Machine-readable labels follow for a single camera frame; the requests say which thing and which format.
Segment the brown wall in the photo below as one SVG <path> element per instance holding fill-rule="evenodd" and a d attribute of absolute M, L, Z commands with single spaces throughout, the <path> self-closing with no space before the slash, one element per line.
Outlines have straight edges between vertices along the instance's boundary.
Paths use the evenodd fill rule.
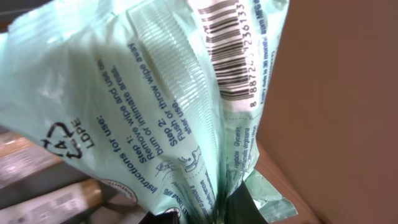
<path fill-rule="evenodd" d="M 262 146 L 334 224 L 398 223 L 398 1 L 291 1 Z"/>

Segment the white label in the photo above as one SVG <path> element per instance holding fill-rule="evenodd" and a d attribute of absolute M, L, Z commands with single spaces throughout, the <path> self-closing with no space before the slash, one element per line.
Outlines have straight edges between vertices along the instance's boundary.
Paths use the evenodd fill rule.
<path fill-rule="evenodd" d="M 190 1 L 197 9 L 220 95 L 230 111 L 258 108 L 261 91 L 259 46 L 246 1 Z"/>
<path fill-rule="evenodd" d="M 80 184 L 73 184 L 0 210 L 0 220 L 5 224 L 55 224 L 64 222 L 87 208 Z"/>

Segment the circular logo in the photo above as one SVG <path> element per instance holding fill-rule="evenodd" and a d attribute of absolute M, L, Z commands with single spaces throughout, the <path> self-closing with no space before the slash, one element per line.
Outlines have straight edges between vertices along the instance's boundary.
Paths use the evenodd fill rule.
<path fill-rule="evenodd" d="M 133 202 L 137 202 L 136 194 L 126 185 L 117 182 L 115 180 L 105 180 L 101 179 L 102 183 L 115 188 L 116 190 L 123 193 L 128 199 L 132 200 Z"/>
<path fill-rule="evenodd" d="M 169 208 L 166 211 L 164 211 L 164 213 L 170 213 L 170 212 L 177 212 L 178 217 L 179 218 L 181 217 L 181 213 L 180 213 L 180 210 L 178 208 L 175 208 L 175 207 L 174 208 Z"/>

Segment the light green plastic wrapper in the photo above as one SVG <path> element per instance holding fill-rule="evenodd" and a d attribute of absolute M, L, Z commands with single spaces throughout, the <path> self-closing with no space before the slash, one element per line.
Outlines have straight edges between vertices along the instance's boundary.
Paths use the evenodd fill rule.
<path fill-rule="evenodd" d="M 155 215 L 222 223 L 258 158 L 286 13 L 282 0 L 50 2 L 0 35 L 0 124 Z"/>

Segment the barcode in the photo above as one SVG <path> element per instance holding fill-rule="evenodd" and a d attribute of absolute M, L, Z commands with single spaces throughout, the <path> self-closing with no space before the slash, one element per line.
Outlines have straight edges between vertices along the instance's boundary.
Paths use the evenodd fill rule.
<path fill-rule="evenodd" d="M 72 193 L 67 193 L 64 196 L 61 196 L 61 197 L 55 199 L 55 202 L 56 202 L 57 206 L 59 206 L 59 205 L 63 205 L 64 203 L 67 203 L 68 201 L 72 200 L 72 198 L 73 198 Z"/>
<path fill-rule="evenodd" d="M 245 47 L 238 0 L 227 0 L 199 9 L 201 23 L 206 33 L 206 47 L 211 57 L 220 95 L 228 101 L 254 97 L 250 90 L 250 77 L 246 62 Z"/>

